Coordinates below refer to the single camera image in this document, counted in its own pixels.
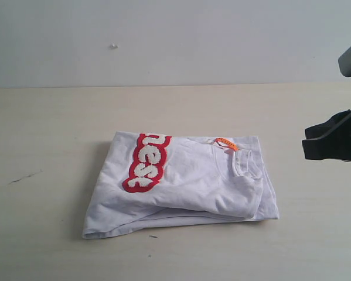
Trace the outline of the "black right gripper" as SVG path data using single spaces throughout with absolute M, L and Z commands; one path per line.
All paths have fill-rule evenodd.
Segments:
M 302 141 L 308 160 L 337 159 L 351 162 L 351 109 L 305 129 Z

